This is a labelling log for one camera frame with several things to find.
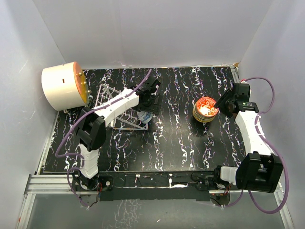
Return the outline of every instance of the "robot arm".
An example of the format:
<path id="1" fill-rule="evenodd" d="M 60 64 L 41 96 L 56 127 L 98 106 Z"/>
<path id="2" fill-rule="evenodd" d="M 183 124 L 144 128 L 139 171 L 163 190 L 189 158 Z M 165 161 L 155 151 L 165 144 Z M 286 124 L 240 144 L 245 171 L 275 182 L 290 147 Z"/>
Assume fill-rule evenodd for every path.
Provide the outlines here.
<path id="1" fill-rule="evenodd" d="M 136 88 L 136 85 L 131 85 L 129 89 L 124 89 L 119 95 L 101 105 L 109 104 L 110 106 L 88 115 L 77 126 L 76 135 L 80 138 L 81 155 L 84 158 L 84 165 L 79 175 L 89 189 L 91 183 L 94 183 L 91 179 L 98 173 L 99 149 L 106 140 L 106 127 L 108 124 L 130 108 L 158 115 L 162 102 L 162 96 L 160 96 L 160 93 L 157 94 L 159 87 L 160 82 L 155 77 L 149 76 L 137 91 L 127 97 Z M 113 101 L 122 97 L 123 99 L 113 103 Z M 83 108 L 80 116 L 89 111 L 90 108 Z"/>
<path id="2" fill-rule="evenodd" d="M 249 98 L 250 86 L 234 83 L 232 90 L 227 90 L 215 104 L 222 113 L 235 118 L 244 140 L 246 157 L 239 167 L 218 166 L 214 178 L 219 184 L 233 184 L 239 189 L 273 193 L 283 165 L 256 132 L 254 123 L 258 108 L 255 103 L 249 102 Z M 257 127 L 263 134 L 259 122 Z"/>

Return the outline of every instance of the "white backdrop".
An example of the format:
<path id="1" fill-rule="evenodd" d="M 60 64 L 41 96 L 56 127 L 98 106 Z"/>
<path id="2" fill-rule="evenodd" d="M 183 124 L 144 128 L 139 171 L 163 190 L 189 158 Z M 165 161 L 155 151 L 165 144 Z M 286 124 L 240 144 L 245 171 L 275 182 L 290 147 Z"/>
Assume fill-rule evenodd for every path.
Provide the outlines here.
<path id="1" fill-rule="evenodd" d="M 288 207 L 296 229 L 305 224 L 305 2 L 275 0 L 240 63 L 240 77 L 272 81 L 275 103 L 262 117 L 266 137 L 283 154 L 289 171 Z M 266 110 L 271 90 L 263 81 L 249 81 L 251 99 Z"/>
<path id="2" fill-rule="evenodd" d="M 56 114 L 41 72 L 64 59 L 31 0 L 0 0 L 0 15 L 0 228 L 12 229 Z"/>
<path id="3" fill-rule="evenodd" d="M 272 0 L 33 0 L 83 68 L 241 61 Z"/>

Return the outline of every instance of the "black table surface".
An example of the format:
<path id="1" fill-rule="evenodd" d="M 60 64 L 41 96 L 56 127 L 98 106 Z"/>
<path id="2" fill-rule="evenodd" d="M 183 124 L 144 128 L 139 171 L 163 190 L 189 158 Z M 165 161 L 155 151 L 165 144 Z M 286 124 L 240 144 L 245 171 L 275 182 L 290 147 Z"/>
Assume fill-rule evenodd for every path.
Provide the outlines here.
<path id="1" fill-rule="evenodd" d="M 123 90 L 139 82 L 148 69 L 84 70 L 93 108 L 100 85 Z M 157 68 L 152 75 L 161 82 L 161 114 L 154 116 L 146 131 L 107 128 L 100 149 L 100 171 L 202 171 L 217 165 L 238 166 L 245 156 L 240 130 L 233 119 L 218 114 L 210 123 L 193 118 L 192 109 L 201 97 L 218 100 L 234 83 L 230 67 Z M 41 173 L 62 173 L 80 165 L 79 157 L 55 157 L 64 135 L 77 120 L 80 108 L 59 112 L 51 146 Z M 60 154 L 80 153 L 73 133 Z"/>

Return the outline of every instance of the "white cylindrical container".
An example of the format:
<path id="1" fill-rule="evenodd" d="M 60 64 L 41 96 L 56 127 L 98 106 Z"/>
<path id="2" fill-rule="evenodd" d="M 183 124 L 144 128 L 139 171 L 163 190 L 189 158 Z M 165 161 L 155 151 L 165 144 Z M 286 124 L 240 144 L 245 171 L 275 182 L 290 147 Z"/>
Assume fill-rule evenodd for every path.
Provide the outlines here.
<path id="1" fill-rule="evenodd" d="M 43 69 L 41 84 L 47 100 L 57 111 L 89 102 L 86 79 L 77 62 Z"/>

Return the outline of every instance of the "wire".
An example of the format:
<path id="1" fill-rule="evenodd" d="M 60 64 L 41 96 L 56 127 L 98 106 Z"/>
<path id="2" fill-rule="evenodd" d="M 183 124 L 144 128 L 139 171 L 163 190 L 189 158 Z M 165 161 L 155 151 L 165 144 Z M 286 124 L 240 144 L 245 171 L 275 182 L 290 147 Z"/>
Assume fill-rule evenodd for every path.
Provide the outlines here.
<path id="1" fill-rule="evenodd" d="M 221 204 L 214 198 L 210 197 L 210 199 L 214 200 L 217 204 L 219 204 L 221 206 Z"/>
<path id="2" fill-rule="evenodd" d="M 223 206 L 218 206 L 218 205 L 216 205 L 216 206 L 218 206 L 218 207 L 225 207 L 225 208 L 227 208 L 227 207 L 232 207 L 232 206 L 234 206 L 235 204 L 237 204 L 239 201 L 240 201 L 240 199 L 243 197 L 243 194 L 244 194 L 244 191 L 242 190 L 241 191 L 241 193 L 240 193 L 240 196 L 239 196 L 239 198 L 235 201 L 235 202 L 233 202 L 232 204 L 228 204 L 228 205 L 223 205 Z M 203 202 L 197 202 L 197 203 L 199 203 L 199 204 L 204 204 L 204 205 L 208 205 L 208 206 L 211 206 L 211 207 L 213 207 L 213 205 L 211 205 L 211 204 L 206 204 L 206 203 L 203 203 Z"/>
<path id="3" fill-rule="evenodd" d="M 96 112 L 96 111 L 99 111 L 99 110 L 101 110 L 101 109 L 105 109 L 105 108 L 107 108 L 108 106 L 110 106 L 110 105 L 112 105 L 112 104 L 114 104 L 114 103 L 116 103 L 116 102 L 118 102 L 118 101 L 120 101 L 120 100 L 122 100 L 122 99 L 124 99 L 124 98 L 127 98 L 127 97 L 131 96 L 131 95 L 132 95 L 136 90 L 138 90 L 138 88 L 139 88 L 140 86 L 142 86 L 142 84 L 148 79 L 148 77 L 149 77 L 149 75 L 150 75 L 151 72 L 152 72 L 152 69 L 150 69 L 150 70 L 148 71 L 147 75 L 146 75 L 146 76 L 144 77 L 144 79 L 139 83 L 139 85 L 136 86 L 136 87 L 133 89 L 133 91 L 130 92 L 129 94 L 127 94 L 126 96 L 121 97 L 121 98 L 118 98 L 118 99 L 114 100 L 113 102 L 111 102 L 111 103 L 109 103 L 109 104 L 107 104 L 107 105 L 104 105 L 104 106 L 101 106 L 101 107 L 98 107 L 98 108 L 93 108 L 93 109 L 90 110 L 89 112 L 85 113 L 82 117 L 80 117 L 80 118 L 75 122 L 75 124 L 71 127 L 71 129 L 67 132 L 66 136 L 62 139 L 61 143 L 59 144 L 59 146 L 58 146 L 58 148 L 57 148 L 57 150 L 56 150 L 56 152 L 55 152 L 55 156 L 56 156 L 57 158 L 61 158 L 61 157 L 65 157 L 65 156 L 79 156 L 79 157 L 82 159 L 81 167 L 83 167 L 83 166 L 84 166 L 84 157 L 83 157 L 83 155 L 81 155 L 81 154 L 79 154 L 79 153 L 66 153 L 66 154 L 59 155 L 59 152 L 60 152 L 61 148 L 63 147 L 63 145 L 65 144 L 65 142 L 68 140 L 69 135 L 70 135 L 70 134 L 72 133 L 72 131 L 77 127 L 77 125 L 78 125 L 85 117 L 87 117 L 88 115 L 90 115 L 90 114 L 92 114 L 92 113 L 94 113 L 94 112 Z M 73 170 L 73 171 L 75 171 L 75 170 L 80 170 L 81 167 L 71 167 L 70 169 L 68 169 L 68 171 L 67 171 L 67 180 L 68 180 L 68 184 L 69 184 L 69 186 L 70 186 L 71 191 L 75 194 L 75 196 L 79 199 L 79 201 L 80 201 L 85 207 L 89 208 L 90 206 L 89 206 L 88 204 L 86 204 L 85 202 L 83 202 L 82 199 L 77 195 L 77 193 L 76 193 L 75 190 L 73 189 L 73 187 L 72 187 L 72 185 L 71 185 L 71 183 L 70 183 L 70 180 L 69 180 L 69 173 L 70 173 L 72 170 Z"/>
<path id="4" fill-rule="evenodd" d="M 287 198 L 288 198 L 288 193 L 289 193 L 288 168 L 287 168 L 287 165 L 286 165 L 286 163 L 284 161 L 284 158 L 283 158 L 282 154 L 278 152 L 278 150 L 276 149 L 276 147 L 273 144 L 271 144 L 267 139 L 265 139 L 261 135 L 261 132 L 260 132 L 258 126 L 257 126 L 257 123 L 258 123 L 258 121 L 259 121 L 259 119 L 261 117 L 260 115 L 261 114 L 266 114 L 267 112 L 269 112 L 271 107 L 273 106 L 273 103 L 275 101 L 275 96 L 274 96 L 275 95 L 275 89 L 274 89 L 272 83 L 268 79 L 263 78 L 263 77 L 253 77 L 253 78 L 246 79 L 245 81 L 253 80 L 253 79 L 261 79 L 261 80 L 267 81 L 269 83 L 270 87 L 271 87 L 271 90 L 272 90 L 272 100 L 271 100 L 271 103 L 270 103 L 268 109 L 266 111 L 261 111 L 261 112 L 259 112 L 257 114 L 257 116 L 255 118 L 255 123 L 254 124 L 255 124 L 256 132 L 258 133 L 258 135 L 260 136 L 262 141 L 270 146 L 270 148 L 275 152 L 275 154 L 280 158 L 280 160 L 282 162 L 282 165 L 283 165 L 283 168 L 284 168 L 284 175 L 285 175 L 285 193 L 284 193 L 284 198 L 283 198 L 281 204 L 276 209 L 271 210 L 271 211 L 267 211 L 267 210 L 263 209 L 261 206 L 259 206 L 258 203 L 256 202 L 256 200 L 254 199 L 254 196 L 253 196 L 253 194 L 252 194 L 252 192 L 250 190 L 249 190 L 249 195 L 250 195 L 251 200 L 253 201 L 253 203 L 255 204 L 255 206 L 259 210 L 261 210 L 263 213 L 266 213 L 266 214 L 274 214 L 274 213 L 280 211 L 283 208 L 283 206 L 285 205 L 285 203 L 287 201 Z"/>

